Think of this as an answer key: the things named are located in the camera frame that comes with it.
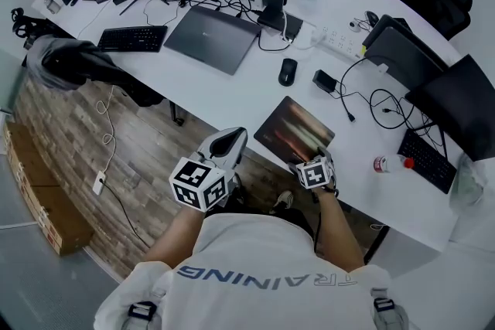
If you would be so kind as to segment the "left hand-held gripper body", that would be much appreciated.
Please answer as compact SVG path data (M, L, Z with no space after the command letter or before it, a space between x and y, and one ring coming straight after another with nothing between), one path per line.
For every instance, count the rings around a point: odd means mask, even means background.
M238 163L239 158L205 156L200 151L181 157L169 177L175 200L202 213L215 206L224 208L237 187Z

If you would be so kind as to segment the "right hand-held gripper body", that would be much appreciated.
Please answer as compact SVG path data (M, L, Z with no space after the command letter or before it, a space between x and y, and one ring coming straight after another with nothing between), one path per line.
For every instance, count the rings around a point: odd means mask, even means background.
M288 163L289 170L298 178L304 189L336 189L336 172L332 155L323 147L318 147L317 156L308 162Z

